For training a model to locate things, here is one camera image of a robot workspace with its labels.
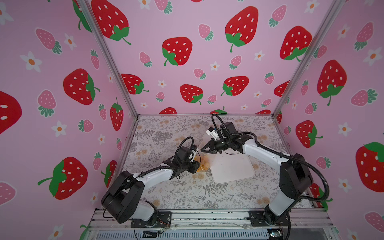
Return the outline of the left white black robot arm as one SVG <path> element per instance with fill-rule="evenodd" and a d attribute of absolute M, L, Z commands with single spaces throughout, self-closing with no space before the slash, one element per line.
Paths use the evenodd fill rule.
<path fill-rule="evenodd" d="M 109 187 L 101 204 L 119 224 L 128 220 L 140 220 L 147 226 L 153 226 L 159 219 L 159 210 L 154 204 L 142 201 L 143 192 L 176 178 L 183 172 L 194 174 L 199 167 L 200 163 L 195 160 L 182 161 L 181 164 L 167 160 L 160 166 L 139 174 L 123 171 Z"/>

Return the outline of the clear ziploc bag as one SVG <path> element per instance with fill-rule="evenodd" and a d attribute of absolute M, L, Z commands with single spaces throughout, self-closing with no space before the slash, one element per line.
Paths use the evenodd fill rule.
<path fill-rule="evenodd" d="M 212 161 L 215 159 L 217 154 L 208 154 L 201 152 L 201 149 L 211 140 L 211 136 L 204 135 L 202 141 L 198 146 L 198 152 L 195 154 L 194 160 L 200 164 L 197 169 L 197 173 L 205 172 L 210 169 Z"/>

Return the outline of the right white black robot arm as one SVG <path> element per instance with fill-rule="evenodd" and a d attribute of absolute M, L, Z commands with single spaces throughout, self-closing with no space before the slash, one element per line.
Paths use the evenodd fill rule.
<path fill-rule="evenodd" d="M 275 198 L 265 207 L 264 221 L 275 226 L 300 200 L 302 194 L 312 185 L 313 177 L 301 155 L 278 153 L 262 144 L 252 133 L 225 134 L 207 131 L 208 142 L 201 148 L 203 153 L 220 154 L 232 149 L 269 165 L 279 173 L 279 191 Z"/>

